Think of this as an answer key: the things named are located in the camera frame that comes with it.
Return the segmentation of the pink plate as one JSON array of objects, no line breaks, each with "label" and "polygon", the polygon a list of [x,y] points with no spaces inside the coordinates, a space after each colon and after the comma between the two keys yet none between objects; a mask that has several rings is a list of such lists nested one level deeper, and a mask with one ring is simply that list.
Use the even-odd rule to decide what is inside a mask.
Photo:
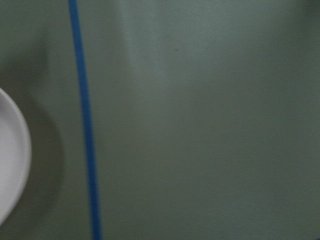
[{"label": "pink plate", "polygon": [[26,120],[12,98],[0,90],[0,223],[19,202],[32,162],[32,142]]}]

